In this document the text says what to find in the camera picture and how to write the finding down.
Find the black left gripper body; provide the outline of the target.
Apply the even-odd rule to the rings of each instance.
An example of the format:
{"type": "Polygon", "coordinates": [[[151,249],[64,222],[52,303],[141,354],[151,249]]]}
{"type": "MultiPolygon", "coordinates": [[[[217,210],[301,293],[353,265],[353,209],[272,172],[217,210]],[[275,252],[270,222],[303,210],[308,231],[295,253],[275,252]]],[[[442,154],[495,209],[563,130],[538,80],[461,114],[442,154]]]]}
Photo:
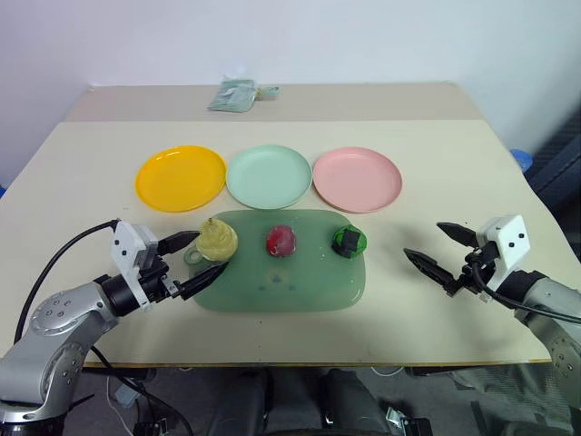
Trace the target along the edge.
{"type": "Polygon", "coordinates": [[[180,295],[179,282],[168,276],[169,270],[169,265],[162,256],[155,254],[151,265],[139,271],[138,283],[149,303],[158,303],[180,295]]]}

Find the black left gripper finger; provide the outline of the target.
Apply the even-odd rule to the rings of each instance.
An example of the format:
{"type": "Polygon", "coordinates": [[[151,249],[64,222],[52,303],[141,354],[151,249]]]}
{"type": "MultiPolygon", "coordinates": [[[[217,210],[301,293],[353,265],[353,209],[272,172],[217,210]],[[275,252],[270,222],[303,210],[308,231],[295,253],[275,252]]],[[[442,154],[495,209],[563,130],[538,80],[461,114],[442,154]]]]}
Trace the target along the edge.
{"type": "Polygon", "coordinates": [[[181,231],[169,235],[158,241],[157,253],[172,254],[179,252],[183,248],[190,245],[199,236],[199,231],[181,231]]]}
{"type": "Polygon", "coordinates": [[[227,268],[226,262],[213,263],[208,268],[198,272],[192,278],[177,285],[179,296],[183,300],[192,298],[199,292],[209,287],[227,268]]]}

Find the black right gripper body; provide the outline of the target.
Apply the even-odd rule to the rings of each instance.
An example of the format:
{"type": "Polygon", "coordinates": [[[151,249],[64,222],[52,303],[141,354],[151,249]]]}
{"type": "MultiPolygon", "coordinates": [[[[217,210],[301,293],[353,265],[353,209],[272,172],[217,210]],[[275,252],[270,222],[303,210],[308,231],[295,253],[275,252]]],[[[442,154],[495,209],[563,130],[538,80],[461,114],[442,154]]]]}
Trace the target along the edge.
{"type": "Polygon", "coordinates": [[[484,283],[488,283],[496,271],[495,260],[497,259],[497,245],[494,242],[485,243],[481,248],[477,248],[465,257],[466,264],[461,268],[461,273],[457,279],[452,278],[451,284],[445,286],[445,292],[449,297],[462,288],[473,292],[475,295],[482,293],[473,273],[473,264],[479,265],[480,278],[484,283]]]}

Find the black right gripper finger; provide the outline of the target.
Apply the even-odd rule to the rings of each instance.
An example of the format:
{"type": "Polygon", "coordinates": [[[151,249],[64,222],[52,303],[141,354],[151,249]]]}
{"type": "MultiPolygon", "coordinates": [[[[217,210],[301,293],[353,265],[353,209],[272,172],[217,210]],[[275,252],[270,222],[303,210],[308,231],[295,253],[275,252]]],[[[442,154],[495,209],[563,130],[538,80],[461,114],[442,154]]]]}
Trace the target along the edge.
{"type": "Polygon", "coordinates": [[[440,222],[437,223],[437,227],[457,243],[471,248],[479,247],[477,234],[465,226],[457,223],[440,222]]]}
{"type": "Polygon", "coordinates": [[[438,265],[438,263],[424,253],[403,249],[408,260],[425,276],[439,284],[442,288],[454,288],[456,280],[454,276],[438,265]]]}

